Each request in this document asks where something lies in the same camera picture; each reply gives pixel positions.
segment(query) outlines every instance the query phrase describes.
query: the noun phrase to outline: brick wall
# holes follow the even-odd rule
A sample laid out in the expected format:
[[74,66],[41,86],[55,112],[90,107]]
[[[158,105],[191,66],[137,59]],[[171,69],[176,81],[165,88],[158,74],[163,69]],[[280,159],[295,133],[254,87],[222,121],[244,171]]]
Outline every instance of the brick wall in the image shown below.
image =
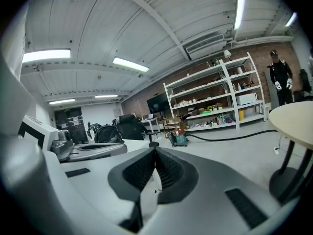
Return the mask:
[[[247,51],[250,53],[252,60],[256,66],[256,69],[259,73],[260,76],[260,80],[261,80],[261,84],[262,84],[262,88],[263,88],[263,93],[264,93],[264,98],[265,98],[265,103],[269,103],[270,102],[270,97],[269,97],[269,90],[268,90],[268,84],[266,81],[266,77],[265,77],[265,72],[269,72],[269,69],[267,68],[268,65],[271,64],[271,58],[269,55],[269,51],[271,49],[276,49],[278,54],[279,54],[279,58],[285,60],[289,66],[290,69],[293,73],[293,88],[292,90],[299,90],[300,89],[300,80],[299,80],[299,71],[300,71],[300,64],[298,61],[298,58],[291,46],[290,43],[268,43],[268,44],[261,44],[261,45],[253,45],[253,46],[248,46],[248,47],[243,47],[243,48],[238,48],[238,49],[233,49],[231,50],[231,59],[237,59],[237,58],[241,58],[241,57],[245,57],[247,56]],[[147,105],[147,100],[154,97],[154,94],[156,93],[164,93],[164,86],[163,83],[165,84],[169,84],[172,83],[178,79],[181,79],[183,77],[185,77],[188,73],[189,74],[193,74],[196,72],[199,72],[203,69],[207,68],[207,61],[210,61],[211,59],[223,59],[224,62],[227,62],[228,59],[225,59],[223,55],[217,55],[217,56],[213,56],[213,57],[209,57],[207,60],[201,60],[198,63],[192,64],[186,68],[183,68],[181,70],[179,70],[178,72],[175,72],[163,79],[161,79],[160,81],[152,84],[151,86],[145,88],[144,90],[140,91],[139,93],[135,94],[134,96],[130,97],[129,99],[127,99],[126,101],[124,101],[122,103],[122,108],[123,108],[123,112],[124,114],[130,114],[135,112],[137,116],[143,116],[146,114],[149,114],[149,108]],[[199,86],[201,84],[203,84],[206,80],[206,83],[210,81],[210,79],[214,79],[212,76],[210,77],[206,77],[204,79],[199,79],[193,83],[190,83],[186,86],[183,86],[182,88],[185,89],[190,89],[192,87],[196,87]],[[256,75],[254,74],[252,76],[252,81],[254,81],[255,83],[257,83],[257,78]],[[243,82],[246,82],[246,80],[236,80],[236,83],[234,83],[237,87],[238,82],[240,82],[241,84]],[[210,96],[210,91],[211,93],[213,93],[214,95],[218,95],[221,94],[222,92],[220,92],[220,90],[222,90],[221,86],[215,86],[213,88],[207,89],[207,90],[203,90],[198,92],[197,94],[191,94],[191,95],[187,95],[185,97],[181,97],[181,98],[177,98],[177,103],[180,100],[190,100],[193,96],[195,98],[202,98],[202,97],[208,97]],[[261,98],[261,93],[258,92],[258,98]],[[223,104],[226,104],[226,99],[219,99],[215,102],[215,100],[210,101],[210,104],[215,104],[217,102],[222,102]],[[180,113],[185,113],[184,108],[181,108],[179,110]]]

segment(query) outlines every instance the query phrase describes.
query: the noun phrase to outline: television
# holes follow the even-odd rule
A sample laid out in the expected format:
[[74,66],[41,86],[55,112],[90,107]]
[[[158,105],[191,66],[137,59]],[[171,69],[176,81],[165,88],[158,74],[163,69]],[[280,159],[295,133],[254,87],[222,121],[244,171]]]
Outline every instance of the television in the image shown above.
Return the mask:
[[148,99],[147,103],[151,114],[170,109],[166,93]]

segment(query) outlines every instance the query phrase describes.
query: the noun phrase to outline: air vent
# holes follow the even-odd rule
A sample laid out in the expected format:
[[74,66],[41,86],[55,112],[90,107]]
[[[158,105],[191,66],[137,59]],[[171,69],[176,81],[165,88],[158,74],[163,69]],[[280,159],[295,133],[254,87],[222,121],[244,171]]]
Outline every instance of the air vent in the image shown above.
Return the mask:
[[224,35],[222,34],[216,35],[216,36],[201,40],[200,42],[197,42],[195,44],[192,44],[191,46],[186,48],[186,51],[188,52],[188,54],[190,54],[192,52],[195,52],[197,50],[203,49],[207,46],[210,46],[210,45],[222,42],[222,41],[224,41]]
[[232,189],[225,192],[242,218],[251,229],[262,224],[267,217],[246,197],[241,190]]

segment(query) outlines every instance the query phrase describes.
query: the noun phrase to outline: tube light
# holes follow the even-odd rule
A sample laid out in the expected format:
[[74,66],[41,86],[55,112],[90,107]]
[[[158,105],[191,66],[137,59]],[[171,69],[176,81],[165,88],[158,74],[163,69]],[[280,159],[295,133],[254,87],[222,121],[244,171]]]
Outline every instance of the tube light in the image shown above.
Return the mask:
[[95,96],[95,98],[101,98],[101,97],[116,97],[117,95],[100,95],[100,96]]
[[70,49],[51,49],[25,53],[22,63],[51,58],[70,58]]
[[149,70],[148,67],[145,67],[145,66],[142,66],[142,65],[139,65],[139,64],[135,64],[133,62],[130,62],[130,61],[118,58],[118,57],[114,58],[113,63],[116,64],[116,65],[122,65],[122,66],[126,66],[126,67],[129,67],[129,68],[133,68],[133,69],[136,69],[136,70],[139,70],[139,71],[142,71],[142,72],[147,72]]
[[285,27],[290,26],[293,23],[293,21],[295,20],[296,17],[297,17],[297,13],[294,12],[293,15],[291,16],[291,18],[289,19],[289,21],[286,23]]
[[243,18],[244,14],[244,8],[245,8],[245,0],[237,0],[237,11],[236,11],[236,20],[234,29],[239,29],[241,20]]
[[68,102],[73,102],[75,99],[66,99],[66,100],[61,100],[61,101],[54,101],[54,102],[49,102],[49,104],[61,104],[61,103],[68,103]]

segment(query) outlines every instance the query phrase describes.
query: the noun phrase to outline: black jacket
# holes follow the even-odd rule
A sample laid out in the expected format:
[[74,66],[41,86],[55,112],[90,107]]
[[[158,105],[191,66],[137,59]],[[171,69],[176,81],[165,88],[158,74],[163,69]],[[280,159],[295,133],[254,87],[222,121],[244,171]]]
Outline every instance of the black jacket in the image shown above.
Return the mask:
[[272,83],[275,84],[278,81],[282,88],[286,88],[288,78],[292,78],[289,65],[284,60],[279,60],[277,64],[273,64],[269,74]]

